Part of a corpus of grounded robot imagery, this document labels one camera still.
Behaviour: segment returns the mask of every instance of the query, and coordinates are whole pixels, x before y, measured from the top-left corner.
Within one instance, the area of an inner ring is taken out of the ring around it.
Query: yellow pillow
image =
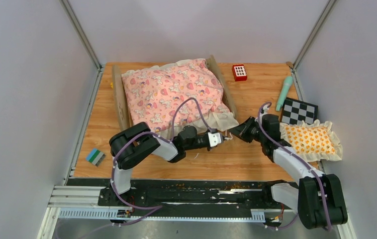
[[[338,137],[331,132],[332,122],[289,125],[280,123],[281,138],[289,142],[296,153],[305,161],[342,159],[342,146]]]

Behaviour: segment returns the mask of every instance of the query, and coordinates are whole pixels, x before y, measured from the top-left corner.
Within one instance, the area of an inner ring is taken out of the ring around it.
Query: blue and green block
[[[94,148],[92,152],[86,157],[86,161],[97,167],[104,158],[105,154]]]

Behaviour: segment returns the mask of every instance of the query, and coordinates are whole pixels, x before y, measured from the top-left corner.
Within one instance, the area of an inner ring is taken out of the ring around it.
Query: bed frame
[[[235,108],[235,102],[213,55],[211,55],[210,58],[206,59],[206,66],[215,75],[215,77],[219,80],[222,87],[224,88],[222,102],[224,102],[224,104],[234,114],[234,118],[237,118],[237,109]],[[121,71],[118,65],[112,66],[112,88],[114,92],[114,102],[117,109],[120,129],[128,129],[133,126],[133,121],[131,120],[131,115],[128,111],[127,98],[125,96],[124,85],[121,78]]]

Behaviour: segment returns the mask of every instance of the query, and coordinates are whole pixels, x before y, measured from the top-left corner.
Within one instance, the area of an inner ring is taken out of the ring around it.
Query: wooden tabletop
[[[166,63],[108,63],[96,96],[92,115],[86,130],[82,149],[76,164],[74,177],[111,177],[112,157],[109,139],[120,132],[111,88],[111,66],[119,65],[122,72],[148,68]],[[218,63],[234,98],[239,123],[250,116],[257,116],[261,104],[273,103],[270,113],[275,111],[285,77],[291,75],[286,64],[244,64],[247,81],[235,82],[231,67],[233,63]],[[294,86],[288,97],[297,99]],[[86,161],[93,148],[104,152],[107,157],[96,167]],[[278,165],[263,155],[260,143],[245,143],[238,138],[224,142],[211,152],[206,149],[187,151],[185,159],[178,163],[168,163],[151,155],[133,170],[133,178],[149,179],[196,179],[196,180],[248,180],[272,181],[291,177]]]

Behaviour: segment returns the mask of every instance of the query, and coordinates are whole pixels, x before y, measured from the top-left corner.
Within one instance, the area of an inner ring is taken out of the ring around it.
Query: turquoise microphone toy
[[[286,95],[288,94],[289,88],[292,85],[292,76],[287,76],[285,80],[283,81],[283,86],[281,90],[280,97],[278,98],[277,102],[277,108],[276,110],[279,112],[281,110],[281,107],[283,105],[283,102],[285,101]]]

